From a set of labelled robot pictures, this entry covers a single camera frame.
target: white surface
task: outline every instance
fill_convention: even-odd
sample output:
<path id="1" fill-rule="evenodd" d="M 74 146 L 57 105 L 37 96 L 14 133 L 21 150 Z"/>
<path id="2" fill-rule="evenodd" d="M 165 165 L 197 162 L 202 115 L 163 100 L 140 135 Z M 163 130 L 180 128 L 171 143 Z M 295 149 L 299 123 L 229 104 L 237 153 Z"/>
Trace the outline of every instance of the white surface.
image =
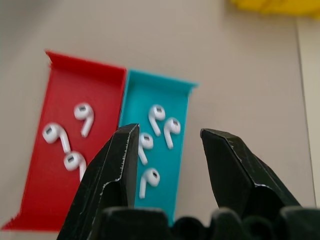
<path id="1" fill-rule="evenodd" d="M 320 207 L 320 22 L 297 21 L 314 194 Z"/>
<path id="2" fill-rule="evenodd" d="M 48 81 L 46 48 L 200 84 L 189 103 L 177 218 L 208 224 L 217 208 L 201 128 L 240 136 L 301 204 L 314 206 L 294 21 L 224 2 L 2 0 L 0 224 L 21 203 Z M 56 236 L 0 232 L 2 240 Z"/>

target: yellow object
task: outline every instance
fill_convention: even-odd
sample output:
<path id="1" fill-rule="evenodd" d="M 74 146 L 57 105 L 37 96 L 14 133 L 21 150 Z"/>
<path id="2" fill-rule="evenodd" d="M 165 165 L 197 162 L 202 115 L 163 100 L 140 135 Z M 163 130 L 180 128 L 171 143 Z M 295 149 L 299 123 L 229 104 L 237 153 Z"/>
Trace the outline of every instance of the yellow object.
<path id="1" fill-rule="evenodd" d="M 320 16 L 320 0 L 231 0 L 239 9 L 262 14 Z"/>

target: red tray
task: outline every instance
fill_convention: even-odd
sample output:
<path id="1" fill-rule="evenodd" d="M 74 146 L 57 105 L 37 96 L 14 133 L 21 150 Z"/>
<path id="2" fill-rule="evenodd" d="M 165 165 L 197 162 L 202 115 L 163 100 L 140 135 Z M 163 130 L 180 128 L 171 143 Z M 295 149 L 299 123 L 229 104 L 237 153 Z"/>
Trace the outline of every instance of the red tray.
<path id="1" fill-rule="evenodd" d="M 48 144 L 42 131 L 49 122 L 66 131 L 71 150 L 86 163 L 94 158 L 118 128 L 126 69 L 47 51 L 51 72 L 43 102 L 20 211 L 3 230 L 59 231 L 74 199 L 79 169 L 67 171 L 61 141 Z M 75 105 L 86 102 L 94 111 L 87 138 L 83 121 L 74 116 Z"/>

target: plastic tray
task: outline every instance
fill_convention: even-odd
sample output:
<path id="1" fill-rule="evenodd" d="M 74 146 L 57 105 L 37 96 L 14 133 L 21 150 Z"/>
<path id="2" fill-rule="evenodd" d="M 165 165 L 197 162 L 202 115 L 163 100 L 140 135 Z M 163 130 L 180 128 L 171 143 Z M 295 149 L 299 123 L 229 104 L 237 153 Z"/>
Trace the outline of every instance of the plastic tray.
<path id="1" fill-rule="evenodd" d="M 44 126 L 63 126 L 71 150 L 79 151 L 87 164 L 117 130 L 126 80 L 126 69 L 47 51 L 51 72 L 33 147 L 29 172 L 18 215 L 3 230 L 59 231 L 80 184 L 79 170 L 67 171 L 61 141 L 48 144 Z M 83 121 L 74 107 L 87 102 L 94 122 L 87 138 Z"/>
<path id="2" fill-rule="evenodd" d="M 180 81 L 165 76 L 130 70 L 127 75 L 122 112 L 119 126 L 130 123 L 140 124 L 140 133 L 149 133 L 153 137 L 153 149 L 145 150 L 148 164 L 138 160 L 135 207 L 161 208 L 173 223 L 179 183 L 188 99 L 197 84 Z M 165 120 L 157 121 L 161 135 L 157 137 L 150 125 L 148 113 L 152 105 L 161 105 L 165 110 Z M 169 150 L 163 128 L 166 119 L 174 117 L 181 124 L 179 135 L 172 134 L 174 148 Z M 147 184 L 144 199 L 139 198 L 141 176 L 148 168 L 155 168 L 160 174 L 157 187 Z"/>

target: teal tray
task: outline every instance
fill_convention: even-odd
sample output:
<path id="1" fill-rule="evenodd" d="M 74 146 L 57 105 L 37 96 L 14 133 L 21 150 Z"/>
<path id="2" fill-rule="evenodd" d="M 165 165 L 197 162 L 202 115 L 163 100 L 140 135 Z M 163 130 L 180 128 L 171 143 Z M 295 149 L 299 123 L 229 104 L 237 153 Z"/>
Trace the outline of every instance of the teal tray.
<path id="1" fill-rule="evenodd" d="M 196 83 L 185 82 L 166 76 L 129 70 L 122 101 L 119 127 L 138 123 L 140 133 L 153 137 L 153 149 L 144 150 L 148 159 L 143 165 L 138 159 L 135 204 L 136 208 L 152 207 L 165 211 L 169 222 L 174 222 L 179 184 L 180 165 L 187 120 L 188 100 Z M 157 121 L 161 135 L 156 136 L 149 122 L 148 114 L 152 105 L 161 105 L 165 110 L 165 120 Z M 179 120 L 181 132 L 171 134 L 174 148 L 169 150 L 164 137 L 164 124 L 170 117 Z M 155 168 L 160 175 L 157 187 L 146 186 L 145 198 L 139 198 L 142 174 L 148 168 Z"/>

